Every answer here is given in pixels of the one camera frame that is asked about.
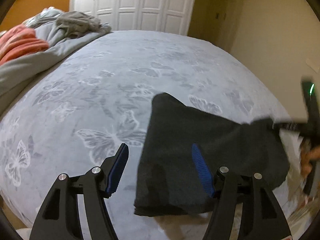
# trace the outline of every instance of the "gray bedspread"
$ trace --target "gray bedspread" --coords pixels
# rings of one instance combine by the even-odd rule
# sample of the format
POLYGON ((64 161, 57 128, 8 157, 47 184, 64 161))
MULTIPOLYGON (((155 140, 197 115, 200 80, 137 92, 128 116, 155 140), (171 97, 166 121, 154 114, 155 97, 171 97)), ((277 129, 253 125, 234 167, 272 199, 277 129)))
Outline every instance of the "gray bedspread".
MULTIPOLYGON (((0 189, 10 208, 31 227, 59 174, 84 174, 125 142, 129 161, 117 192, 106 201, 119 239, 202 239, 208 214, 159 218, 133 214, 151 99, 160 92, 240 123, 269 115, 288 117, 258 78, 206 41, 158 32, 114 32, 38 77, 4 114, 0 189)), ((291 169, 274 192, 288 217, 301 193, 299 153, 297 136, 286 134, 283 140, 291 169)), ((240 214, 238 207, 233 234, 240 214)), ((83 203, 80 216, 88 239, 83 203)))
POLYGON ((78 39, 66 38, 66 31, 48 22, 36 29, 39 39, 48 41, 49 49, 35 54, 25 55, 3 64, 0 68, 0 114, 35 78, 77 49, 109 33, 109 25, 103 25, 97 32, 90 32, 78 39))

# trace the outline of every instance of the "dark towel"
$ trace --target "dark towel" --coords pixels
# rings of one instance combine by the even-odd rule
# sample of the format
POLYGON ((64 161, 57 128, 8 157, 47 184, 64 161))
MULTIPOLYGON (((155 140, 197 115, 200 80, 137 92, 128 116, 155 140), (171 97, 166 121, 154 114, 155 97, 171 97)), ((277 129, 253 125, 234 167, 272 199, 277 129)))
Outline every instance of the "dark towel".
POLYGON ((270 188, 282 184, 289 162, 271 119, 238 124, 187 107, 167 93, 156 95, 137 178, 135 214, 182 215, 212 211, 191 158, 198 143, 215 172, 220 166, 251 176, 263 175, 270 188))

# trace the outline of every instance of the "butterfly pattern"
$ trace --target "butterfly pattern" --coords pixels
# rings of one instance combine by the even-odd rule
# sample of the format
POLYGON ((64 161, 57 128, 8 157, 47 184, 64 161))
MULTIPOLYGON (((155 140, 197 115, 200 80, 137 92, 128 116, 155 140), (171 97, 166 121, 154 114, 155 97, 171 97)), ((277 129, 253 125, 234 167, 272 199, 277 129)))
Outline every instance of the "butterfly pattern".
POLYGON ((21 185, 20 169, 28 168, 30 165, 30 160, 30 153, 27 151, 23 141, 20 140, 17 151, 11 154, 9 163, 5 166, 5 173, 16 187, 21 185))
POLYGON ((63 122, 64 119, 72 114, 74 111, 76 111, 76 106, 71 106, 70 102, 64 102, 60 106, 58 106, 56 109, 51 111, 51 114, 55 116, 55 119, 57 122, 63 122))
MULTIPOLYGON (((76 51, 53 72, 40 75, 34 84, 0 121, 0 188, 28 227, 54 178, 61 172, 83 174, 125 142, 131 157, 118 187, 125 197, 110 202, 108 210, 114 213, 116 228, 134 223, 137 233, 132 236, 130 228, 123 228, 119 238, 146 240, 150 233, 167 239, 156 222, 137 221, 130 212, 157 93, 167 92, 185 105, 237 122, 249 122, 263 109, 287 117, 274 96, 231 55, 206 41, 169 33, 108 34, 76 51), (39 178, 36 171, 46 176, 39 178), (120 216, 116 210, 127 214, 120 216)), ((200 238, 199 225, 188 225, 183 235, 172 237, 200 238)))
POLYGON ((189 95, 189 100, 193 106, 201 111, 210 113, 210 114, 221 114, 220 106, 217 106, 214 103, 207 102, 205 99, 197 98, 195 96, 189 95))
POLYGON ((150 67, 151 68, 135 68, 135 69, 131 69, 131 71, 133 72, 137 72, 137 73, 143 73, 148 77, 161 77, 161 71, 160 70, 174 70, 173 68, 167 66, 167 65, 163 65, 161 63, 152 61, 150 63, 150 67))
POLYGON ((100 166, 105 158, 116 154, 121 143, 129 146, 142 147, 146 131, 139 129, 139 122, 135 119, 133 111, 127 111, 112 132, 81 129, 76 132, 84 146, 89 151, 92 163, 100 166))
POLYGON ((225 95, 233 102, 236 108, 240 109, 246 115, 250 114, 254 106, 251 99, 242 98, 238 90, 233 90, 225 95))
POLYGON ((68 84, 66 84, 63 80, 59 80, 53 82, 50 85, 42 87, 42 91, 36 96, 36 100, 33 102, 33 106, 35 104, 40 104, 44 101, 49 100, 50 98, 57 97, 64 93, 68 88, 68 84))

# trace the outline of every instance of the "finger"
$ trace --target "finger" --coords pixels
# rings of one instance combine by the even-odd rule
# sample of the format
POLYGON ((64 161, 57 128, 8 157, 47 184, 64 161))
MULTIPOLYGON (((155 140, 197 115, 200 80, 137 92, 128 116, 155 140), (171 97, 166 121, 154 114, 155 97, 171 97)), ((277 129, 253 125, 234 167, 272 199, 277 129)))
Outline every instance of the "finger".
POLYGON ((305 143, 306 143, 306 138, 304 137, 300 143, 299 148, 301 149, 305 145, 305 143))
POLYGON ((320 159, 320 146, 313 148, 306 154, 306 160, 317 160, 320 159))
POLYGON ((300 156, 300 166, 304 166, 310 162, 310 159, 308 158, 307 154, 301 154, 300 156))
POLYGON ((306 179, 307 176, 310 174, 312 170, 312 165, 311 164, 306 164, 301 167, 301 176, 306 179))
POLYGON ((300 144, 300 155, 305 155, 308 152, 308 141, 304 139, 304 141, 300 144))

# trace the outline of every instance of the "white butterfly print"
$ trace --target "white butterfly print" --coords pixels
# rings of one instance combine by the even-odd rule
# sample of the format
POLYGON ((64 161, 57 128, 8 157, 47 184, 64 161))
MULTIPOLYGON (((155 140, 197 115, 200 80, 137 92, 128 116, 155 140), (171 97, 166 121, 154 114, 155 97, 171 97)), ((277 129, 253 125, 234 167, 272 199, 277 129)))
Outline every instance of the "white butterfly print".
POLYGON ((162 65, 161 63, 152 61, 150 63, 151 68, 135 68, 131 69, 133 72, 137 73, 144 73, 146 76, 149 77, 160 77, 161 76, 161 71, 160 70, 173 70, 173 68, 169 66, 162 65))
POLYGON ((74 111, 76 111, 76 106, 71 106, 69 102, 63 102, 56 109, 51 111, 51 114, 55 115, 55 119, 57 122, 63 122, 64 119, 74 111))
POLYGON ((100 166, 105 158, 116 154, 121 143, 130 146, 142 147, 146 131, 139 129, 139 122, 135 119, 133 111, 127 111, 117 124, 116 130, 105 133, 81 129, 76 134, 82 139, 84 146, 90 149, 90 160, 100 166))
POLYGON ((114 73, 112 73, 112 72, 110 72, 108 70, 101 70, 99 72, 99 76, 100 77, 113 77, 114 75, 115 75, 114 73))
POLYGON ((200 66, 193 66, 193 69, 198 73, 203 73, 209 71, 208 68, 200 67, 200 66))
POLYGON ((91 77, 79 80, 79 83, 87 84, 89 86, 95 86, 101 82, 101 77, 91 77))
POLYGON ((205 99, 197 98, 195 96, 189 95, 189 100, 193 106, 201 111, 210 113, 210 114, 221 114, 221 108, 214 103, 207 102, 205 99))
POLYGON ((4 128, 4 132, 8 133, 17 129, 19 127, 19 123, 18 123, 19 119, 20 119, 19 116, 12 119, 12 117, 9 117, 9 115, 6 115, 0 122, 0 131, 4 128))
POLYGON ((110 55, 110 54, 112 54, 112 53, 109 51, 101 51, 101 52, 99 52, 99 54, 91 56, 89 58, 104 58, 106 55, 110 55))
POLYGON ((156 90, 146 84, 135 84, 135 88, 132 89, 130 97, 144 97, 144 98, 153 98, 153 95, 155 94, 156 90))
POLYGON ((254 103, 251 99, 244 99, 241 97, 239 91, 233 90, 231 93, 225 94, 231 99, 235 107, 238 107, 243 113, 249 115, 254 107, 254 103))
POLYGON ((16 187, 21 185, 20 168, 28 168, 30 160, 30 153, 27 151, 23 141, 20 140, 16 153, 11 153, 9 163, 5 167, 6 174, 16 187))
POLYGON ((77 66, 77 67, 73 67, 71 69, 71 72, 67 72, 66 74, 70 75, 70 79, 76 79, 78 74, 85 71, 86 69, 87 69, 87 67, 77 66))
POLYGON ((37 95, 36 100, 33 102, 35 104, 40 104, 52 97, 57 97, 65 92, 68 88, 67 84, 64 84, 63 81, 53 82, 51 85, 42 87, 42 91, 37 95))

